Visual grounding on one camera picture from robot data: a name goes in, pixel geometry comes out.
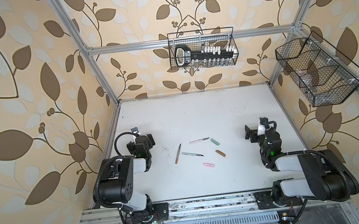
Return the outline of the brown pen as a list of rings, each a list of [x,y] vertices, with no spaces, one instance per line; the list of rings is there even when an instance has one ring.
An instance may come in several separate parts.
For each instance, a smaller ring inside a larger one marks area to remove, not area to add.
[[[180,153],[181,153],[181,147],[182,147],[182,144],[179,144],[178,149],[177,149],[176,158],[175,158],[175,164],[176,164],[176,165],[177,165],[178,162],[179,162]]]

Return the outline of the brown pen cap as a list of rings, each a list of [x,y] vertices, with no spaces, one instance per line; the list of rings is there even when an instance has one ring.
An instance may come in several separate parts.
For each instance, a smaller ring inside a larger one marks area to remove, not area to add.
[[[226,154],[225,153],[223,153],[222,151],[220,151],[220,150],[216,150],[215,151],[217,154],[219,154],[219,155],[221,155],[222,157],[226,157]]]

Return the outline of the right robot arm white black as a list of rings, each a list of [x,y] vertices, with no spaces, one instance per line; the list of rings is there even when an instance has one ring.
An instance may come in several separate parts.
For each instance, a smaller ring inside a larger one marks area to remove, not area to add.
[[[295,216],[284,214],[279,224],[296,224],[308,201],[345,202],[359,193],[359,182],[331,150],[282,152],[277,123],[260,118],[256,129],[245,128],[245,139],[260,146],[265,168],[273,172],[301,172],[301,178],[277,180],[270,191],[256,192],[260,210],[300,205]]]

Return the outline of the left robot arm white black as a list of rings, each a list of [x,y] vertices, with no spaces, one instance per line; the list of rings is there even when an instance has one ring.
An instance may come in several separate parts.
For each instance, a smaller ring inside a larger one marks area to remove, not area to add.
[[[134,127],[119,134],[113,144],[117,155],[102,161],[93,188],[94,202],[117,209],[122,224],[161,224],[169,218],[168,203],[153,204],[148,194],[134,187],[134,175],[151,168],[153,136],[142,135]]]

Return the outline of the pink pen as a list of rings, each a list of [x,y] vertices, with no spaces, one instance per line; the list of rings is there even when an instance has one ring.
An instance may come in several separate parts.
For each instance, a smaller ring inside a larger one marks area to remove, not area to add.
[[[196,144],[196,143],[204,142],[204,141],[209,140],[209,139],[210,139],[209,137],[200,138],[198,140],[193,140],[193,141],[189,142],[189,144]]]

